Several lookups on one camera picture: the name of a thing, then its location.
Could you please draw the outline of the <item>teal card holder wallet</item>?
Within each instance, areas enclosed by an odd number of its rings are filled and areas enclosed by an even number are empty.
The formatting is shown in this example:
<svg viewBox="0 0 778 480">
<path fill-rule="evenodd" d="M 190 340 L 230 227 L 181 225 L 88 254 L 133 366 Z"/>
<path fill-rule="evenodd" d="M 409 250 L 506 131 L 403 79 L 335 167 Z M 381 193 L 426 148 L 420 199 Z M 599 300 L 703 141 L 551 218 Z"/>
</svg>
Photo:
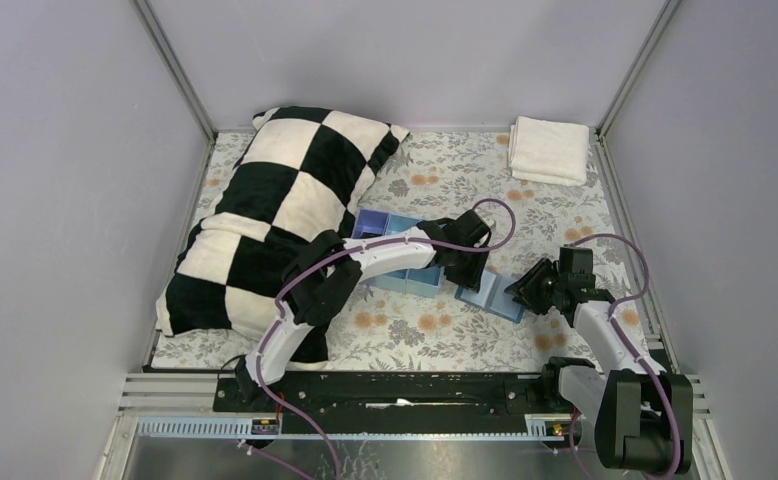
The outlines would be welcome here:
<svg viewBox="0 0 778 480">
<path fill-rule="evenodd" d="M 455 298 L 511 323 L 520 324 L 525 309 L 514 300 L 513 295 L 506 292 L 507 287 L 515 281 L 513 277 L 486 269 L 477 291 L 459 287 Z"/>
</svg>

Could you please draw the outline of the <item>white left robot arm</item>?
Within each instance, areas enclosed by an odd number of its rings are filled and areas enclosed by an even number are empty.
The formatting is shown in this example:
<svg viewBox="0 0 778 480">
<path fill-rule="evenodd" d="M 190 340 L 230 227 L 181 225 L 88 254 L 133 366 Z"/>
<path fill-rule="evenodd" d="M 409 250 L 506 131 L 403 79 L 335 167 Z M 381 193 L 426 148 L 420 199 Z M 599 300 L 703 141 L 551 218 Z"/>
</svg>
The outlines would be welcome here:
<svg viewBox="0 0 778 480">
<path fill-rule="evenodd" d="M 256 349 L 237 362 L 241 393 L 252 402 L 280 381 L 304 340 L 341 312 L 359 284 L 394 271 L 440 268 L 450 281 L 476 289 L 497 247 L 491 226 L 474 210 L 382 236 L 319 234 L 284 270 L 274 320 Z"/>
</svg>

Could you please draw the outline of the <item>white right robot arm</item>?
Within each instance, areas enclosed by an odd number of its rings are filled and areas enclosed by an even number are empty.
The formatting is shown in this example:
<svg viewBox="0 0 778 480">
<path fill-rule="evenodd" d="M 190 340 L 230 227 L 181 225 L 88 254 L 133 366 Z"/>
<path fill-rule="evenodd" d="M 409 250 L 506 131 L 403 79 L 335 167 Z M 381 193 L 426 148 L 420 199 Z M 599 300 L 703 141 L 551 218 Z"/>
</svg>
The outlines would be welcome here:
<svg viewBox="0 0 778 480">
<path fill-rule="evenodd" d="M 563 247 L 505 290 L 535 314 L 556 310 L 594 358 L 553 356 L 530 398 L 569 405 L 593 426 L 601 464 L 653 475 L 682 475 L 692 464 L 693 387 L 639 347 L 612 314 L 616 302 L 596 285 L 593 253 Z"/>
</svg>

